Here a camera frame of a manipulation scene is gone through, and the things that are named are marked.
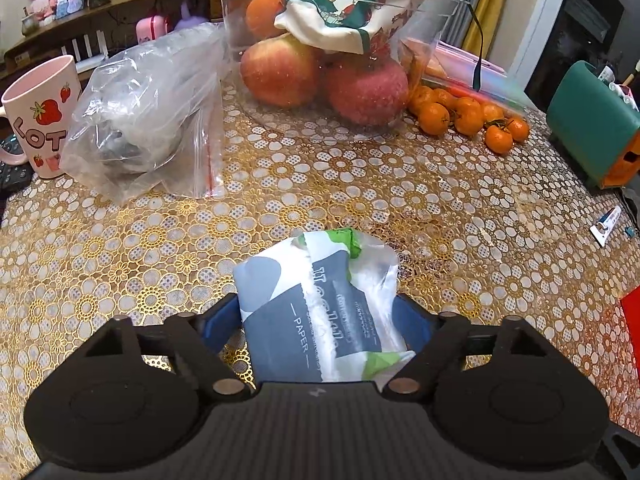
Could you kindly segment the red apple left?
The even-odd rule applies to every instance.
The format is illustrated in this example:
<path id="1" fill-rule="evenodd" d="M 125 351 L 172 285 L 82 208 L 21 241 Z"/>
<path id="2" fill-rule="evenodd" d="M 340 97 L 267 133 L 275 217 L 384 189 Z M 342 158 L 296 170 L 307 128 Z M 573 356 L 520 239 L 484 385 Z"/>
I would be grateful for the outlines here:
<path id="1" fill-rule="evenodd" d="M 265 39 L 243 53 L 240 75 L 258 102 L 282 108 L 303 106 L 319 90 L 321 51 L 291 34 Z"/>

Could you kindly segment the pink strawberry mug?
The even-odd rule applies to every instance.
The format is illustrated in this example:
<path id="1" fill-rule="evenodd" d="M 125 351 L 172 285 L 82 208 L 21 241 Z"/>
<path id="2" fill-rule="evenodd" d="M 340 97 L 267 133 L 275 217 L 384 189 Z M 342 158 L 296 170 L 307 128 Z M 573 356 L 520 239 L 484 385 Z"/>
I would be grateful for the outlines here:
<path id="1" fill-rule="evenodd" d="M 28 162 L 40 178 L 59 177 L 63 173 L 62 149 L 80 95 L 76 64 L 70 54 L 51 58 L 17 78 L 2 94 L 1 117 L 10 123 L 23 155 L 2 150 L 2 162 Z"/>

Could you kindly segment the tangerine three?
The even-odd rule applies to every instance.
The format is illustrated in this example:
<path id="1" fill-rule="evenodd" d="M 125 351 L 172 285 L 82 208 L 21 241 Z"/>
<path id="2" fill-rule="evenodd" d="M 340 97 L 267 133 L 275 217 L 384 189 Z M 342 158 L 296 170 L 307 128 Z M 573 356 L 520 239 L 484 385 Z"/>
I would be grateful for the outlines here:
<path id="1" fill-rule="evenodd" d="M 485 144 L 495 154 L 506 156 L 513 148 L 513 138 L 509 131 L 491 125 L 485 131 Z"/>

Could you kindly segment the red apple front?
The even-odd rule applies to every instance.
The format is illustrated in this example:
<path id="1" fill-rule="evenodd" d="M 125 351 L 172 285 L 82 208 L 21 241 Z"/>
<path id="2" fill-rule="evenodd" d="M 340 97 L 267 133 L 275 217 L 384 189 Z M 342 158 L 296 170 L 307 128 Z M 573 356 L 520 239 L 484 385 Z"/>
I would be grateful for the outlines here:
<path id="1" fill-rule="evenodd" d="M 326 99 L 344 119 L 360 126 L 384 126 L 404 110 L 408 77 L 392 58 L 342 58 L 324 75 Z"/>

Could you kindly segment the orange fruit in bowl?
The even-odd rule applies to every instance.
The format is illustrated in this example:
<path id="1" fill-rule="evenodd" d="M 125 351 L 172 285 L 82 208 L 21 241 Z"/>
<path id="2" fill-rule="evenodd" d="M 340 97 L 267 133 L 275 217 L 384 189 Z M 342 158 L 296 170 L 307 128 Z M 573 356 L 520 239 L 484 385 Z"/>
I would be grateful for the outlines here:
<path id="1" fill-rule="evenodd" d="M 280 36 L 283 30 L 274 26 L 274 20 L 283 10 L 283 0 L 250 0 L 245 12 L 246 27 L 258 40 Z"/>

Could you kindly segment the red apple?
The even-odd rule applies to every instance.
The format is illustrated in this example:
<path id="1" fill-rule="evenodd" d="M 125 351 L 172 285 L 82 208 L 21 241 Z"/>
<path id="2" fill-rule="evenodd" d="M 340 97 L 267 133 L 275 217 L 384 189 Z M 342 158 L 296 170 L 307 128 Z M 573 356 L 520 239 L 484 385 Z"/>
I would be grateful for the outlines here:
<path id="1" fill-rule="evenodd" d="M 342 58 L 324 75 L 326 99 L 344 119 L 360 126 L 384 126 L 404 110 L 408 77 L 392 58 Z"/>
<path id="2" fill-rule="evenodd" d="M 243 53 L 240 75 L 258 102 L 282 108 L 303 106 L 319 90 L 321 51 L 291 34 L 265 39 Z"/>

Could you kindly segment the black remote control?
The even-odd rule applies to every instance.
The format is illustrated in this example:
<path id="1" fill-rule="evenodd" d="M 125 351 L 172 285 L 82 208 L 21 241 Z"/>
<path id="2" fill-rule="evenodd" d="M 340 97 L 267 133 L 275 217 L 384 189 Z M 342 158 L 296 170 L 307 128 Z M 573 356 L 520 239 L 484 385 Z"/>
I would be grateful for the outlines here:
<path id="1" fill-rule="evenodd" d="M 1 141 L 1 147 L 12 155 L 23 155 L 20 142 L 14 133 Z M 5 162 L 0 164 L 1 192 L 0 198 L 7 200 L 10 196 L 21 192 L 32 183 L 34 170 L 28 162 L 21 165 L 8 165 Z"/>

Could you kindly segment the green orange tissue box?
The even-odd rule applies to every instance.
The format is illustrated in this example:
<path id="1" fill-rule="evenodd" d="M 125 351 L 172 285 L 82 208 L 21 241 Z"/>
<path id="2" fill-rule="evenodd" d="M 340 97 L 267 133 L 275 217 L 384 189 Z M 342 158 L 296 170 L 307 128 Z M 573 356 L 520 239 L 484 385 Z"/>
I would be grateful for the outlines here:
<path id="1" fill-rule="evenodd" d="M 548 106 L 547 124 L 598 188 L 621 188 L 638 174 L 639 113 L 598 78 L 591 64 L 570 66 Z"/>

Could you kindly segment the clear zip plastic bag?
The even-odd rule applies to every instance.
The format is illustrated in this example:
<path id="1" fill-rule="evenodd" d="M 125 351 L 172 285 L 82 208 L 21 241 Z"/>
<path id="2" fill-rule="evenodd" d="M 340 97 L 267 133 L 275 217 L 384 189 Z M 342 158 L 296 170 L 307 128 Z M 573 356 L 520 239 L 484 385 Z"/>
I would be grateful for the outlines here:
<path id="1" fill-rule="evenodd" d="M 63 171 L 119 205 L 157 186 L 175 196 L 220 195 L 228 70 L 220 23 L 114 55 L 93 71 L 74 109 Z"/>

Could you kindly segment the small white paper packet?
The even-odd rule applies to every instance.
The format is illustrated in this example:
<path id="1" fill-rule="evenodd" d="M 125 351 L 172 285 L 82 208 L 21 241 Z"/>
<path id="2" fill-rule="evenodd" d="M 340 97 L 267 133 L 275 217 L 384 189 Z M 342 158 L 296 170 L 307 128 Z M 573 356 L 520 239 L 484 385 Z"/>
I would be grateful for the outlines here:
<path id="1" fill-rule="evenodd" d="M 590 226 L 589 231 L 600 247 L 605 246 L 621 213 L 622 207 L 617 205 L 604 214 L 593 226 Z"/>

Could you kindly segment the tangerine four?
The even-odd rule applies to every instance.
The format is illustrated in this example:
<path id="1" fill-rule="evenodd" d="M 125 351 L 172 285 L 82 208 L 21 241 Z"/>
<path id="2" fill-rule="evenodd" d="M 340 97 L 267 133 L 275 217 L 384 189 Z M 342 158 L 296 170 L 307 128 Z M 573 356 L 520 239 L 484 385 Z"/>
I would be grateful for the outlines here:
<path id="1" fill-rule="evenodd" d="M 518 143 L 524 143 L 529 136 L 529 125 L 524 118 L 511 117 L 506 123 L 506 131 Z"/>

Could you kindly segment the yellow curtain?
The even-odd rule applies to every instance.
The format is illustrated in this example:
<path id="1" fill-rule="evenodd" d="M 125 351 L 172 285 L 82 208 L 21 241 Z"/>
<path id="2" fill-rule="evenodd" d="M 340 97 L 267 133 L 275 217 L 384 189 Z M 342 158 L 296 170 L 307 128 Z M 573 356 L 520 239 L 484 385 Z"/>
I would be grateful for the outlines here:
<path id="1" fill-rule="evenodd" d="M 462 42 L 463 50 L 486 58 L 505 3 L 506 0 L 478 0 L 475 14 L 480 24 L 470 24 Z"/>

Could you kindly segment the pastel folder stack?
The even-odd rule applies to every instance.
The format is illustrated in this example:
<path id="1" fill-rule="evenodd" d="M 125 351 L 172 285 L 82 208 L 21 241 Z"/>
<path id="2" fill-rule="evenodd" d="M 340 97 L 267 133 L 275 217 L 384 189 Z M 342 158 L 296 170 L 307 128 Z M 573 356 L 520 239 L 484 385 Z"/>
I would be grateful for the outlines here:
<path id="1" fill-rule="evenodd" d="M 473 90 L 477 56 L 439 41 L 424 72 L 424 78 L 460 91 Z M 498 65 L 483 61 L 480 66 L 480 93 L 509 105 L 512 110 L 524 110 L 533 103 L 518 83 Z"/>

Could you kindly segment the clear fruit bowl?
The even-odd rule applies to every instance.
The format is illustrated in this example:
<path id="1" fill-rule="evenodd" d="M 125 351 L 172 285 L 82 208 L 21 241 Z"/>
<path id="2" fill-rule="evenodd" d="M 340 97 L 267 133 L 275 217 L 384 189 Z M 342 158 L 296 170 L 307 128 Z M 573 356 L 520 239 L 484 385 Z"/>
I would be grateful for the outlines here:
<path id="1" fill-rule="evenodd" d="M 464 3 L 221 0 L 239 103 L 266 128 L 385 136 Z"/>

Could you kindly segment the tissue paper pack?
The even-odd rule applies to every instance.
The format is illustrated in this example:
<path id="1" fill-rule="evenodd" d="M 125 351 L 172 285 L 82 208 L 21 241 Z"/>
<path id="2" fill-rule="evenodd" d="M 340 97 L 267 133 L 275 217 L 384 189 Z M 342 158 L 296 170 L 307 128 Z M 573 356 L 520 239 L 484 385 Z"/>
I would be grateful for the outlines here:
<path id="1" fill-rule="evenodd" d="M 352 229 L 303 232 L 238 264 L 256 382 L 384 387 L 415 355 L 392 319 L 398 269 L 393 248 Z"/>

